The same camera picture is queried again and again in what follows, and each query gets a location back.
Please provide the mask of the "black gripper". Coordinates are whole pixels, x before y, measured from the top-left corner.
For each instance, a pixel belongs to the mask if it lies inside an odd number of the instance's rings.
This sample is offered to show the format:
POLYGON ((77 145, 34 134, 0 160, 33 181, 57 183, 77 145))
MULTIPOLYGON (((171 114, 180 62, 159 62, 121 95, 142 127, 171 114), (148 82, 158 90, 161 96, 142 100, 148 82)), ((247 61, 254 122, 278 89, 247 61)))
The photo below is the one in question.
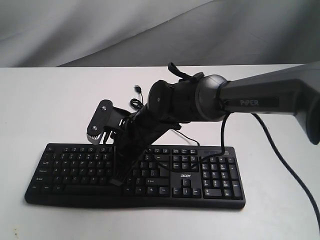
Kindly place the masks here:
POLYGON ((147 108, 123 118, 120 129, 114 132, 113 170, 109 183, 124 184, 145 150, 169 130, 180 130, 177 122, 161 121, 147 108))

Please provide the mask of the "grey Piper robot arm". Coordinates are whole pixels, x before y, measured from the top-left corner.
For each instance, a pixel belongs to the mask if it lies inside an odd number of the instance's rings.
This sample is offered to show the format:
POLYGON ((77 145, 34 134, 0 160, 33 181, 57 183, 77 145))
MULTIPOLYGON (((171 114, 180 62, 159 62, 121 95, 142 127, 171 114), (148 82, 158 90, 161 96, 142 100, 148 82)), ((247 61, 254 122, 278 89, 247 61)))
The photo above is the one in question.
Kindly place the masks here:
POLYGON ((146 105, 117 133, 110 183, 121 186, 145 149, 169 129, 190 122, 219 122, 227 114, 293 115, 312 144, 320 141, 320 64, 308 63, 228 81, 220 75, 180 75, 155 82, 146 105))

